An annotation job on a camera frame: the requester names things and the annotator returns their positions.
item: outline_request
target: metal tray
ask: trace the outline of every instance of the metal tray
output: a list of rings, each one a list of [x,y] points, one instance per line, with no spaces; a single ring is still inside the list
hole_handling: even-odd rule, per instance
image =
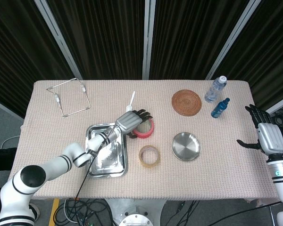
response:
[[[86,152],[88,152],[88,140],[94,138],[96,134],[101,133],[109,126],[113,125],[114,123],[90,126],[86,131]],[[89,168],[92,160],[93,157],[88,162],[87,169]],[[95,159],[90,168],[89,175],[95,178],[120,177],[127,171],[128,158],[126,136],[124,134],[121,134],[115,141],[100,150],[98,157]]]

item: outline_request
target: black cable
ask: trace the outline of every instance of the black cable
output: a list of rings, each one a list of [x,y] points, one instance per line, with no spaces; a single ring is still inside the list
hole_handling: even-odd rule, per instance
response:
[[[198,204],[199,204],[199,202],[200,201],[198,201],[198,203],[196,203],[196,205],[195,205],[195,208],[188,214],[188,216],[187,216],[187,219],[186,219],[186,222],[185,222],[185,224],[184,224],[184,226],[186,226],[187,224],[188,224],[188,221],[189,221],[189,219],[190,219],[190,216],[192,215],[192,213],[195,211],[195,209],[197,208],[197,206],[198,206]]]
[[[116,127],[116,126],[114,125],[113,128],[111,129],[111,131],[107,134],[107,136],[105,137],[105,139],[103,140],[103,142],[102,142],[101,145],[99,146],[97,153],[102,149],[102,147],[104,146],[105,142],[107,141],[107,138],[110,136],[110,134],[112,133],[112,131],[114,130],[115,127]],[[81,223],[80,223],[80,221],[79,221],[79,218],[78,218],[78,215],[77,215],[77,211],[76,211],[77,198],[78,198],[78,196],[79,196],[79,193],[80,193],[80,191],[81,191],[81,189],[82,189],[82,187],[83,187],[83,185],[84,185],[84,183],[85,183],[85,180],[86,180],[86,178],[87,178],[87,176],[88,176],[88,174],[89,174],[90,168],[91,168],[91,166],[92,166],[92,164],[93,164],[93,162],[94,162],[94,160],[95,160],[96,157],[94,157],[93,160],[91,161],[90,166],[88,167],[87,173],[86,173],[86,175],[85,175],[85,177],[84,177],[84,180],[83,180],[83,182],[82,182],[82,184],[81,184],[81,186],[80,186],[80,188],[79,188],[79,191],[77,192],[76,197],[75,197],[75,216],[76,216],[77,223],[78,223],[79,226],[81,226]],[[107,206],[108,206],[109,217],[110,217],[110,220],[111,220],[111,226],[113,226],[115,222],[113,221],[111,209],[110,209],[110,207],[109,207],[108,204],[107,204]]]
[[[179,222],[177,223],[176,226],[180,226],[183,222],[185,222],[184,226],[187,225],[190,216],[192,215],[192,213],[195,211],[196,207],[198,206],[200,201],[192,201],[191,205],[189,206],[188,210],[186,211],[186,213],[181,217],[181,219],[179,220]]]
[[[75,210],[74,210],[74,205],[70,206],[69,204],[74,202],[75,200],[65,200],[65,212],[66,215],[68,216],[68,218],[70,220],[75,221]],[[97,210],[94,209],[92,206],[94,204],[98,204],[100,205],[100,208],[98,208]],[[77,211],[81,211],[82,209],[86,208],[85,213],[84,213],[84,218],[82,217],[82,223],[84,225],[84,223],[87,222],[88,219],[90,219],[93,215],[95,215],[95,213],[97,213],[96,218],[98,219],[99,216],[98,214],[107,210],[108,214],[109,214],[109,218],[111,221],[113,221],[113,217],[112,217],[112,212],[111,212],[111,208],[109,207],[108,203],[106,200],[104,199],[94,199],[94,200],[90,200],[88,199],[87,201],[82,201],[82,200],[78,200],[77,201],[77,205],[76,205]],[[55,211],[54,213],[54,223],[57,226],[65,226],[68,223],[70,223],[70,221],[68,221],[67,219],[64,220],[59,220],[57,218],[57,214],[61,211],[63,212],[64,210],[64,204],[59,205],[58,209]]]
[[[238,214],[241,214],[241,213],[245,213],[245,212],[252,211],[252,210],[257,210],[257,209],[264,208],[264,207],[267,207],[267,206],[273,206],[273,205],[276,205],[276,204],[279,204],[279,203],[281,203],[281,202],[274,202],[274,203],[271,203],[271,204],[268,204],[268,205],[259,206],[259,207],[252,208],[252,209],[249,209],[249,210],[243,210],[243,211],[240,211],[240,212],[237,212],[237,213],[233,213],[233,214],[228,215],[228,216],[226,216],[226,217],[224,217],[224,218],[221,218],[221,219],[218,220],[218,221],[215,221],[214,223],[212,223],[212,224],[210,224],[210,225],[208,225],[208,226],[215,225],[215,224],[217,224],[218,222],[220,222],[220,221],[222,221],[222,220],[224,220],[224,219],[230,218],[230,217],[232,217],[232,216],[235,216],[235,215],[238,215]]]
[[[83,185],[84,185],[84,183],[85,183],[85,180],[86,180],[86,178],[87,178],[87,176],[88,176],[89,170],[90,170],[90,168],[91,168],[91,166],[92,166],[94,160],[95,160],[95,157],[94,157],[93,160],[91,161],[90,166],[88,167],[87,173],[86,173],[86,175],[85,175],[85,177],[84,177],[84,180],[83,180],[83,182],[81,183],[81,186],[80,186],[80,188],[79,188],[79,191],[77,192],[76,197],[75,197],[75,216],[76,216],[76,220],[77,220],[77,223],[78,223],[79,226],[81,226],[81,223],[80,223],[80,220],[79,220],[79,218],[78,218],[77,209],[76,209],[77,197],[79,196],[79,193],[80,193],[80,191],[81,191],[81,189],[82,189],[82,187],[83,187]]]
[[[165,226],[167,226],[168,223],[170,222],[170,220],[171,220],[173,217],[175,217],[177,214],[178,214],[178,213],[175,213],[173,216],[171,216]]]

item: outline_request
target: white metal pole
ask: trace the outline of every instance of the white metal pole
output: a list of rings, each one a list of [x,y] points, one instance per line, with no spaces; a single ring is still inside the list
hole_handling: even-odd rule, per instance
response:
[[[148,80],[151,64],[152,40],[156,0],[145,0],[142,79]]]
[[[209,72],[206,76],[206,80],[210,80],[213,77],[218,66],[220,65],[220,63],[224,59],[224,57],[227,54],[227,52],[229,51],[229,49],[232,47],[233,43],[237,39],[238,35],[242,31],[245,24],[248,22],[248,20],[250,19],[251,15],[254,13],[254,11],[256,10],[258,5],[260,4],[260,2],[261,2],[261,0],[250,0],[249,1],[247,6],[245,7],[243,13],[241,14],[238,22],[236,23],[235,27],[233,28],[230,36],[228,37],[227,41],[225,42],[225,45],[221,49],[221,51],[220,51],[217,59],[215,60],[213,66],[209,70]]]
[[[268,109],[266,110],[266,112],[269,113],[269,114],[272,114],[272,113],[274,113],[275,111],[279,110],[279,109],[282,108],[282,107],[283,107],[283,100],[279,101],[279,102],[276,103],[274,106],[268,108]]]
[[[62,35],[62,32],[57,24],[57,21],[55,17],[52,14],[51,9],[49,8],[49,5],[47,4],[46,0],[34,0],[35,4],[37,5],[42,17],[44,18],[47,26],[49,27],[54,39],[56,40],[60,50],[62,51],[63,56],[65,57],[65,60],[67,61],[72,73],[74,76],[80,80],[82,80],[81,73],[75,63],[75,60],[73,59],[69,48],[65,42],[65,39]]]

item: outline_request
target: textured fabric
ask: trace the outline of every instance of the textured fabric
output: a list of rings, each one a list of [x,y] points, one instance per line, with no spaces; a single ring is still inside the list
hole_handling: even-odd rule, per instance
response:
[[[221,97],[207,103],[204,95],[212,81],[83,81],[91,109],[67,118],[61,116],[53,95],[45,89],[61,81],[38,81],[34,85],[10,177],[30,164],[43,163],[62,153],[71,142],[85,146],[89,126],[115,122],[124,114],[132,91],[134,109],[147,109],[155,129],[147,139],[127,139],[128,172],[118,178],[89,178],[80,197],[204,200],[225,198],[275,198],[276,191],[266,169],[266,157],[258,150],[245,149],[236,139],[255,143],[257,134],[244,106],[253,104],[248,83],[229,81]],[[192,117],[174,111],[175,92],[190,89],[202,100],[202,108]],[[66,113],[86,106],[75,82],[57,90]],[[225,97],[228,108],[218,118],[210,113]],[[171,149],[173,137],[180,132],[194,134],[201,153],[193,161],[177,159]],[[145,168],[139,151],[145,145],[158,148],[160,163]],[[47,182],[35,198],[75,197],[86,173],[76,168]]]
[[[156,0],[150,79],[204,80],[248,0]]]
[[[283,1],[260,3],[213,78],[220,75],[247,81],[264,110],[283,99]]]
[[[142,79],[144,0],[48,0],[84,79]]]
[[[71,78],[34,1],[0,0],[0,103],[24,118],[34,82]]]

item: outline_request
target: red tape roll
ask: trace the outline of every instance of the red tape roll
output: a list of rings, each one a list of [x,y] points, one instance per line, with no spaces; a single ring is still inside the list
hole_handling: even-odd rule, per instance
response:
[[[137,129],[133,130],[133,133],[138,137],[138,138],[148,138],[149,136],[151,136],[151,134],[154,131],[154,122],[152,119],[149,119],[149,122],[151,123],[151,128],[148,132],[146,133],[141,133],[140,131],[138,131]]]

